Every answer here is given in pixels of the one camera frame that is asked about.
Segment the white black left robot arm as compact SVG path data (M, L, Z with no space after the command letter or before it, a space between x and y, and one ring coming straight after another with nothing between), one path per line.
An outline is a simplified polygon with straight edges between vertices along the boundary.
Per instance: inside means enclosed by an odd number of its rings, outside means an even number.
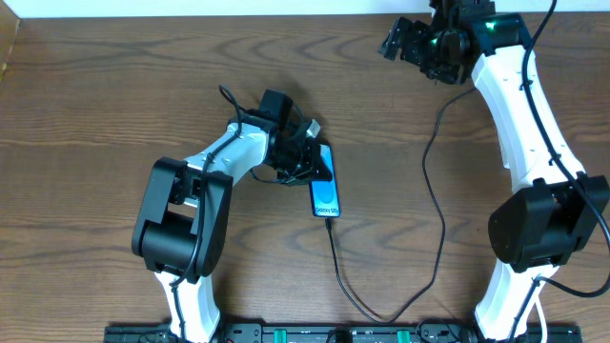
M225 132L204 151L152 166L132 234L132 252L155 273L169 302L173 342L209 342L220 323L212 273L223 251L234 186L260 165L273 184L308 186L316 217L337 218L340 202L329 145L282 91L265 90L245 109L226 86L234 108Z

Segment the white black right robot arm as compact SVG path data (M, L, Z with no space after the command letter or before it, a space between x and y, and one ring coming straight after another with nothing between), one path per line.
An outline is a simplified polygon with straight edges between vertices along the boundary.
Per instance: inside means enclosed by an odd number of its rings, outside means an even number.
M493 117L512 194L488 221L496 264L475 309L475 340L529 337L542 289L594 229L605 229L609 185L590 176L563 138L536 66L536 33L491 1L435 1L430 23L398 18L380 46L448 85L471 81Z

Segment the blue Galaxy smartphone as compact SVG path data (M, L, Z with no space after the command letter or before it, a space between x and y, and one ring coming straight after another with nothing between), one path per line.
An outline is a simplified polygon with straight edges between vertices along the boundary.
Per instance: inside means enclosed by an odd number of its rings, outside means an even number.
M312 180L310 182L313 215L317 217L340 217L336 172L331 147L321 145L320 157L330 172L331 180Z

